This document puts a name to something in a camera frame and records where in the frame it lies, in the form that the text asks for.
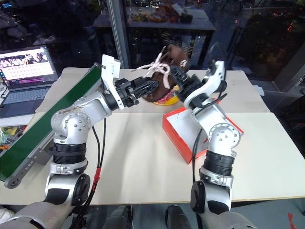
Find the laptop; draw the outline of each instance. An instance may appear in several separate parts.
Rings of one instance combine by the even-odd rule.
[[[0,52],[0,76],[9,91],[0,118],[35,113],[58,79],[46,46]]]

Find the laptop screen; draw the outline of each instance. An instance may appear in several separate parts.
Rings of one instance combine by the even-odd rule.
[[[49,86],[58,79],[46,46],[0,52],[0,75],[11,90]]]

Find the laptop keyboard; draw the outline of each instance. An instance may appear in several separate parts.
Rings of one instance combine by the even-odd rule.
[[[32,101],[38,99],[44,99],[49,88],[42,88],[30,91],[12,92],[6,97],[3,104],[12,104],[18,102]]]

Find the red and white box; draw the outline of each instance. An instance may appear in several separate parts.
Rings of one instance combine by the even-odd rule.
[[[228,117],[226,120],[234,125],[240,134],[244,134],[243,130]],[[192,161],[192,150],[195,139],[201,129],[200,125],[192,117],[191,110],[186,110],[184,107],[181,107],[165,114],[163,116],[162,127],[186,163],[189,164]],[[208,146],[208,136],[202,131],[197,147],[197,151],[199,152],[195,158],[205,155]]]

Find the red box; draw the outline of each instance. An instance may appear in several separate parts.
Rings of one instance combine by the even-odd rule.
[[[194,143],[195,138],[197,137],[197,134],[201,127],[199,126],[198,123],[196,123],[196,121],[194,119],[189,118],[188,113],[186,113],[186,112],[188,112],[188,111],[186,111],[186,109],[184,107],[181,107],[177,110],[164,114],[163,121],[162,121],[162,127],[163,127],[164,131],[166,132],[166,134],[168,135],[168,137],[170,138],[170,140],[172,141],[172,143],[178,149],[179,153],[184,158],[186,163],[189,164],[192,161],[192,147],[193,147],[192,141]],[[173,117],[174,118],[177,117],[176,123],[178,123],[179,114],[183,114],[183,113],[185,113],[184,116],[186,118],[182,118],[181,120],[183,120],[185,123],[187,122],[187,125],[182,125],[183,131],[178,133],[177,130],[175,129],[175,127],[169,121],[169,119],[171,119]],[[227,121],[232,123],[236,127],[236,129],[238,129],[240,131],[241,134],[244,134],[244,132],[235,123],[233,123],[228,117],[226,119],[227,119]],[[184,141],[184,139],[182,138],[182,135],[184,135],[184,137],[187,136],[188,143]],[[199,149],[201,148],[203,150],[196,154],[196,156],[195,156],[196,158],[205,155],[206,150],[208,148],[209,141],[208,141],[207,135],[204,131],[201,134],[201,139],[199,140],[199,142],[201,145],[198,146],[198,148]]]

